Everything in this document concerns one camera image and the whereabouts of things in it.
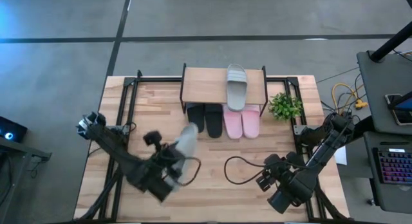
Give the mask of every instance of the shoe rack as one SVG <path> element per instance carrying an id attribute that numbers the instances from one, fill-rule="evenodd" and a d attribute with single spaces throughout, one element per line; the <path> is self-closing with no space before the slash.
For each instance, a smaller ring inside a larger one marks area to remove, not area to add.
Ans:
<path id="1" fill-rule="evenodd" d="M 266 69 L 245 70 L 247 74 L 246 104 L 259 105 L 260 116 L 268 103 Z M 227 103 L 226 68 L 195 68 L 183 65 L 180 103 L 186 113 L 186 103 Z"/>

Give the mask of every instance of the pink slipper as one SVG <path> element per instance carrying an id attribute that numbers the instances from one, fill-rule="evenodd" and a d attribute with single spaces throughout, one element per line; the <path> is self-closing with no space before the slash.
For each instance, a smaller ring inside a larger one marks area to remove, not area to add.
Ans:
<path id="1" fill-rule="evenodd" d="M 246 105 L 242 111 L 243 133 L 246 138 L 256 138 L 260 127 L 259 105 Z"/>
<path id="2" fill-rule="evenodd" d="M 233 140 L 239 139 L 243 134 L 242 114 L 229 110 L 227 104 L 224 104 L 223 119 L 225 120 L 226 131 L 229 138 Z"/>

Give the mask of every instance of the blue light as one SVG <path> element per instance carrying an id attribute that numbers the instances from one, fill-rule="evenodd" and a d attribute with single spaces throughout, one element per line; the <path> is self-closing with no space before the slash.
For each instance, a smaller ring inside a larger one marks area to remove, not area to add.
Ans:
<path id="1" fill-rule="evenodd" d="M 6 133 L 5 138 L 6 138 L 6 140 L 11 140 L 13 138 L 13 134 L 12 133 Z"/>

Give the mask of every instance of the wooden shelf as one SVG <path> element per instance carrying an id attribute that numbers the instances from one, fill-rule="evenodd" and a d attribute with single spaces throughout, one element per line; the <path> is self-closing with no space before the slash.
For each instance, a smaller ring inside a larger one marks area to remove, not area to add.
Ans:
<path id="1" fill-rule="evenodd" d="M 227 69 L 192 68 L 183 69 L 182 101 L 201 103 L 226 103 Z M 263 105 L 267 102 L 265 71 L 246 70 L 246 104 Z"/>

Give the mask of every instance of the wooden table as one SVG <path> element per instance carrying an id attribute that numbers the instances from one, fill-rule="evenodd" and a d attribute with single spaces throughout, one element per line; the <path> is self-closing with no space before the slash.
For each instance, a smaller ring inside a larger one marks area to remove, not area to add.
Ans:
<path id="1" fill-rule="evenodd" d="M 296 77 L 299 79 L 308 125 L 322 124 L 324 114 L 314 76 Z M 108 125 L 115 124 L 123 80 L 124 77 L 107 79 L 100 112 L 106 116 Z M 283 83 L 280 82 L 268 82 L 267 88 L 269 97 L 285 91 Z M 159 130 L 164 142 L 173 142 L 179 136 L 182 128 L 187 125 L 187 118 L 182 113 L 179 94 L 179 82 L 139 83 L 133 117 L 137 127 L 131 133 L 129 143 L 131 154 L 146 158 L 154 152 L 153 147 L 146 147 L 142 140 L 142 136 L 148 131 Z M 126 120 L 127 112 L 124 114 L 124 120 Z M 96 147 L 97 145 L 93 143 L 90 151 Z M 231 156 L 238 155 L 251 162 L 262 163 L 271 153 L 285 156 L 290 151 L 295 151 L 290 122 L 274 120 L 267 110 L 261 117 L 260 135 L 257 139 L 249 140 L 242 137 L 240 140 L 231 140 L 225 133 L 221 138 L 212 139 L 208 137 L 207 131 L 204 131 L 199 135 L 195 154 L 202 162 L 195 181 L 181 188 L 177 193 L 170 194 L 162 204 L 159 204 L 148 192 L 142 194 L 125 181 L 122 185 L 117 220 L 133 222 L 307 221 L 305 205 L 298 208 L 290 206 L 284 214 L 279 214 L 267 203 L 267 198 L 275 192 L 276 188 L 262 192 L 253 181 L 245 185 L 233 185 L 225 179 L 223 174 L 223 164 Z M 103 150 L 89 157 L 80 188 L 75 218 L 82 216 L 102 191 L 108 160 L 109 156 Z M 195 168 L 195 164 L 191 165 L 189 175 L 194 173 Z M 228 165 L 228 174 L 232 180 L 236 181 L 250 178 L 258 171 L 258 168 L 241 161 L 234 160 Z M 349 216 L 334 158 L 323 169 L 319 180 L 322 189 L 332 203 L 341 213 Z"/>

